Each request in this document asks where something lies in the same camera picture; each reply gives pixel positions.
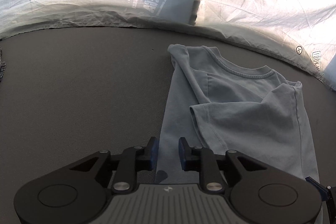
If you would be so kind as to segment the light blue t-shirt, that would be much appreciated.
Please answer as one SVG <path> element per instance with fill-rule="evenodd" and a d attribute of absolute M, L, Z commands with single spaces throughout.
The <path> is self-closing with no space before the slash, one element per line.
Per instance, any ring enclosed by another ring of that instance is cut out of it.
<path fill-rule="evenodd" d="M 269 67 L 248 69 L 224 59 L 215 47 L 168 48 L 174 67 L 155 180 L 196 183 L 182 170 L 178 142 L 223 155 L 235 149 L 300 179 L 318 180 L 318 167 L 302 83 Z"/>

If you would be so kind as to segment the blue plaid shirt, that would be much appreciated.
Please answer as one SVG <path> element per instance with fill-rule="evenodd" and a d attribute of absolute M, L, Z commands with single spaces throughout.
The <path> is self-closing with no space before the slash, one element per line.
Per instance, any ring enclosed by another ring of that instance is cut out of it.
<path fill-rule="evenodd" d="M 6 70 L 6 62 L 2 59 L 2 49 L 0 48 L 0 82 L 3 79 Z"/>

